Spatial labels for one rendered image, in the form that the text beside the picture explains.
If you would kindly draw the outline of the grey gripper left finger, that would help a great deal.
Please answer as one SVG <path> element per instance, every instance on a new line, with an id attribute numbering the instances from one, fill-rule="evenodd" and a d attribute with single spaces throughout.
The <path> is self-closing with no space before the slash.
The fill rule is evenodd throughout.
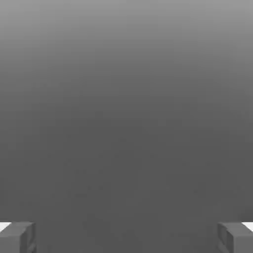
<path id="1" fill-rule="evenodd" d="M 0 222 L 0 253 L 37 253 L 34 222 Z"/>

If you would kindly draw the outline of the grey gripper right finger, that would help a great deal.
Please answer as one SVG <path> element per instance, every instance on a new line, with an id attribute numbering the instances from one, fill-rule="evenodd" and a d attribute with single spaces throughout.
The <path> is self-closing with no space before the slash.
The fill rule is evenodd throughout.
<path id="1" fill-rule="evenodd" d="M 219 222 L 217 247 L 220 253 L 253 253 L 253 222 Z"/>

